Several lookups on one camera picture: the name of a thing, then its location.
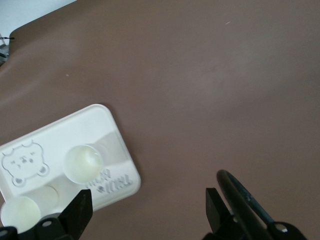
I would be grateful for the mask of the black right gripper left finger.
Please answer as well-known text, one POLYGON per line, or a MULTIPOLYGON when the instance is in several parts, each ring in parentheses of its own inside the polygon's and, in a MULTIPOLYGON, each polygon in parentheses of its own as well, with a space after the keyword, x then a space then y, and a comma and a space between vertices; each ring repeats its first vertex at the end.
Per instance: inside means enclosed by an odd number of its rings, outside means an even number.
POLYGON ((81 190, 61 213, 41 219, 30 230, 17 234, 17 240, 78 240, 93 215, 92 194, 81 190))

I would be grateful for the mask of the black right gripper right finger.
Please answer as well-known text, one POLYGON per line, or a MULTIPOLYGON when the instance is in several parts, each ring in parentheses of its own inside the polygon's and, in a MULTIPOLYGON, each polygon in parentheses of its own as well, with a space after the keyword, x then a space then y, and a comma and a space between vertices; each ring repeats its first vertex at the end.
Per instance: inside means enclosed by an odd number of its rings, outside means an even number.
MULTIPOLYGON (((204 240, 251 240, 230 213, 216 188, 207 188, 205 192, 206 216, 211 227, 204 240)), ((304 240, 306 237, 294 225, 274 221, 265 229, 269 240, 304 240)))

